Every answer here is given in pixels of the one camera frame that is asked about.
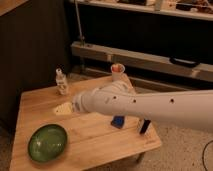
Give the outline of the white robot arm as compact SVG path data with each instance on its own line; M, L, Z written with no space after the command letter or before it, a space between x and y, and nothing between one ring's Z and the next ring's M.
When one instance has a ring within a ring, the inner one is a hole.
M81 91L53 111L134 116L213 132L213 90L136 94L124 81L114 81Z

